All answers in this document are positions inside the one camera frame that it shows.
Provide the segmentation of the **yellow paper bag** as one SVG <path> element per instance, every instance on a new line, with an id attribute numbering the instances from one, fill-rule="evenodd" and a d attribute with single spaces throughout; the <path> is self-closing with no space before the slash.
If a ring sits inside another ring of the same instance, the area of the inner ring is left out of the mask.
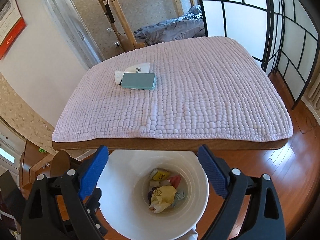
<path id="1" fill-rule="evenodd" d="M 177 190 L 173 186 L 161 186 L 155 191 L 151 198 L 149 210 L 153 213 L 161 213 L 172 205 Z"/>

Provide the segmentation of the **teal rectangular sponge block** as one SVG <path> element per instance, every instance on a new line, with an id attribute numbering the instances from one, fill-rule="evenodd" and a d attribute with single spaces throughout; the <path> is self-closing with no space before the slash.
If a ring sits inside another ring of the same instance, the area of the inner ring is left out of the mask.
<path id="1" fill-rule="evenodd" d="M 121 86 L 127 89 L 154 90 L 156 85 L 155 73 L 125 73 Z"/>

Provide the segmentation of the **white drawstring pouch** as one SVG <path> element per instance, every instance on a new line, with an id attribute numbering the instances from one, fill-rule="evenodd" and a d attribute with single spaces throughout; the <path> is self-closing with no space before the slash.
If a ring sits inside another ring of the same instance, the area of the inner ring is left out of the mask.
<path id="1" fill-rule="evenodd" d="M 149 73 L 150 72 L 150 63 L 144 62 L 139 63 L 134 66 L 127 67 L 124 71 L 115 71 L 114 80 L 116 84 L 121 84 L 123 76 L 125 73 Z"/>

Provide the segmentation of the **purple foam tube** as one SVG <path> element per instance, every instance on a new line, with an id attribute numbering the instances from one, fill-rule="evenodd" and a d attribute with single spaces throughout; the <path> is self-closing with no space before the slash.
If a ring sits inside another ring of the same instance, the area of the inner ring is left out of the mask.
<path id="1" fill-rule="evenodd" d="M 151 204 L 151 198 L 152 198 L 152 195 L 153 195 L 153 192 L 152 192 L 152 191 L 149 191 L 149 192 L 148 192 L 148 195 L 147 195 L 147 198 L 148 198 L 149 204 Z"/>

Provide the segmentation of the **beige cloth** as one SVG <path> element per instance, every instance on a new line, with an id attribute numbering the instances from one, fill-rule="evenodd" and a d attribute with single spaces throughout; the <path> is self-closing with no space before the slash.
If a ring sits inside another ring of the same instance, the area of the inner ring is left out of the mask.
<path id="1" fill-rule="evenodd" d="M 161 182 L 157 181 L 157 180 L 150 180 L 149 181 L 149 188 L 153 189 L 153 188 L 158 188 L 161 186 Z"/>

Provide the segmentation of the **yellow tissue pack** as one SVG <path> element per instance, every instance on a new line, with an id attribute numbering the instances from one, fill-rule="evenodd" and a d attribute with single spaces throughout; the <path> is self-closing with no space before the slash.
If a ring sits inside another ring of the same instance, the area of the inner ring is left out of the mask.
<path id="1" fill-rule="evenodd" d="M 161 168 L 155 168 L 151 171 L 149 178 L 154 181 L 164 181 L 170 177 L 171 173 Z"/>

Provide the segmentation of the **light blue mask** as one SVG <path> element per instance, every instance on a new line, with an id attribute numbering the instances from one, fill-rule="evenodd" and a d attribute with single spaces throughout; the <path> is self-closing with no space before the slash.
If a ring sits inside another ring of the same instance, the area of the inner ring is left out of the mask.
<path id="1" fill-rule="evenodd" d="M 185 198 L 184 191 L 176 192 L 174 202 L 172 203 L 172 207 L 175 207 L 180 201 L 184 200 L 184 198 Z"/>

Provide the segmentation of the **pink foam curler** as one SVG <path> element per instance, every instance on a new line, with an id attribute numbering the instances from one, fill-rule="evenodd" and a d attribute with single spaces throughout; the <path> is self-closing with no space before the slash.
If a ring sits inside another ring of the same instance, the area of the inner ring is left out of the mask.
<path id="1" fill-rule="evenodd" d="M 181 176 L 175 175 L 173 177 L 168 178 L 168 181 L 170 182 L 171 186 L 173 186 L 174 188 L 178 188 L 181 182 Z"/>

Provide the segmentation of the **white trash bin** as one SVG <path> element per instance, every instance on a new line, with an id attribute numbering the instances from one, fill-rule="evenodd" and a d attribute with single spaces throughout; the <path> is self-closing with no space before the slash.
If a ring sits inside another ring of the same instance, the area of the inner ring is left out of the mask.
<path id="1" fill-rule="evenodd" d="M 193 152 L 113 151 L 97 182 L 100 211 L 128 239 L 178 239 L 204 214 L 208 178 Z"/>

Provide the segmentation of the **pink quilted blanket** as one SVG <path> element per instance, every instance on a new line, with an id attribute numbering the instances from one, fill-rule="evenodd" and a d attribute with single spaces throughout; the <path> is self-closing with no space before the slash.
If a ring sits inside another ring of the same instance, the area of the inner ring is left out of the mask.
<path id="1" fill-rule="evenodd" d="M 154 90 L 127 89 L 115 71 L 149 62 Z M 159 43 L 93 66 L 69 98 L 54 142 L 110 138 L 278 141 L 290 115 L 248 51 L 227 37 Z"/>

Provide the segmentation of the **black framed shoji screen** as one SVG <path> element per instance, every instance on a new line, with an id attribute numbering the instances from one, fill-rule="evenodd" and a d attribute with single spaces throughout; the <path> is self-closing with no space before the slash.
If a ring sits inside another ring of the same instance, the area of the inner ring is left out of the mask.
<path id="1" fill-rule="evenodd" d="M 302 99 L 319 55 L 319 34 L 299 0 L 200 0 L 206 36 L 240 43 L 266 75 L 279 73 L 293 104 Z"/>

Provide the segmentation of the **grey crumpled duvet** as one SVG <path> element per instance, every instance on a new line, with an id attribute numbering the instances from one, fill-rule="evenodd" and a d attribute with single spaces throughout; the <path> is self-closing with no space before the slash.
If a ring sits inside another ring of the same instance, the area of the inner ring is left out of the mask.
<path id="1" fill-rule="evenodd" d="M 200 5 L 191 7 L 186 14 L 178 18 L 146 25 L 134 32 L 135 38 L 143 39 L 147 45 L 203 37 L 205 35 Z"/>

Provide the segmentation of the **red wall poster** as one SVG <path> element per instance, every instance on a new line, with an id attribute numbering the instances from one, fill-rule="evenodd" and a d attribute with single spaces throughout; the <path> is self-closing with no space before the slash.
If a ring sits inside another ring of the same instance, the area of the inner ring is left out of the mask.
<path id="1" fill-rule="evenodd" d="M 8 0 L 1 10 L 1 59 L 25 27 L 26 23 L 22 17 L 17 1 Z"/>

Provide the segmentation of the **white door frame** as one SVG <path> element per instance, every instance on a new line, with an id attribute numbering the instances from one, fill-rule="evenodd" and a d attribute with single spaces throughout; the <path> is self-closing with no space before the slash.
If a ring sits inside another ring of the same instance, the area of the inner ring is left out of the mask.
<path id="1" fill-rule="evenodd" d="M 44 0 L 61 33 L 84 68 L 105 60 L 72 0 Z"/>

